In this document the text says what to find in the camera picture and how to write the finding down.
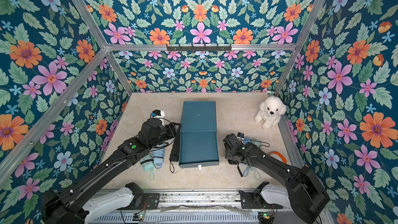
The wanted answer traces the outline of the black umbrella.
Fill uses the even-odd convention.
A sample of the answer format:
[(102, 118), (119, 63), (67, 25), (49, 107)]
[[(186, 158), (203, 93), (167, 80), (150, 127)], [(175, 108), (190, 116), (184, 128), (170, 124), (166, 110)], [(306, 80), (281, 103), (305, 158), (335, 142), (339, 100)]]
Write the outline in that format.
[(170, 153), (170, 172), (173, 174), (175, 173), (175, 167), (174, 163), (177, 163), (179, 161), (180, 157), (180, 129), (181, 125), (178, 126), (177, 131), (176, 131), (176, 136), (174, 139), (173, 147)]

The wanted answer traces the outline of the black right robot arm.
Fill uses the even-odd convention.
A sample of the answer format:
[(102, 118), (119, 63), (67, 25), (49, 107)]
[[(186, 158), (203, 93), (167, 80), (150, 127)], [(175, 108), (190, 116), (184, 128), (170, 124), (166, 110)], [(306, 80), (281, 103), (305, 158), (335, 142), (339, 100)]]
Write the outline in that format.
[(312, 169), (288, 165), (253, 143), (243, 143), (235, 134), (227, 135), (223, 143), (229, 164), (257, 168), (282, 184), (280, 187), (262, 182), (253, 192), (258, 207), (284, 206), (307, 224), (317, 221), (330, 197)]

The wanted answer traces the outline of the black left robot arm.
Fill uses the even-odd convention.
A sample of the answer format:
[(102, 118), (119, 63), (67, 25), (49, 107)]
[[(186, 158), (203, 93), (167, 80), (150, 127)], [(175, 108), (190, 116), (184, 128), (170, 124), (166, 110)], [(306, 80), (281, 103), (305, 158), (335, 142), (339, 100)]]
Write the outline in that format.
[(163, 124), (164, 118), (149, 118), (137, 135), (125, 140), (111, 156), (79, 181), (42, 199), (42, 220), (46, 224), (83, 224), (90, 211), (84, 205), (112, 179), (126, 171), (156, 147), (178, 137), (180, 123)]

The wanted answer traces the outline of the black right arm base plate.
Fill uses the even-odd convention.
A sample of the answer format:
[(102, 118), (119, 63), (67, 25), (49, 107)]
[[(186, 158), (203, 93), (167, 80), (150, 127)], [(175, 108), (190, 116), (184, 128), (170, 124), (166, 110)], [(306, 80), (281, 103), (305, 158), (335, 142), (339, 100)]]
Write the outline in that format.
[(283, 209), (283, 206), (278, 204), (268, 204), (259, 195), (253, 192), (239, 191), (240, 203), (242, 209)]

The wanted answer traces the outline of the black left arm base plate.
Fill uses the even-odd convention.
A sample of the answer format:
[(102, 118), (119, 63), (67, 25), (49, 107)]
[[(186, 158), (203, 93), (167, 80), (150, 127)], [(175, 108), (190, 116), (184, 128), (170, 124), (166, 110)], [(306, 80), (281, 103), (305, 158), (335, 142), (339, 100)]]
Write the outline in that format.
[(121, 208), (121, 210), (153, 210), (157, 209), (160, 201), (160, 194), (158, 193), (143, 193), (139, 195), (137, 198), (134, 197), (132, 203), (127, 206)]

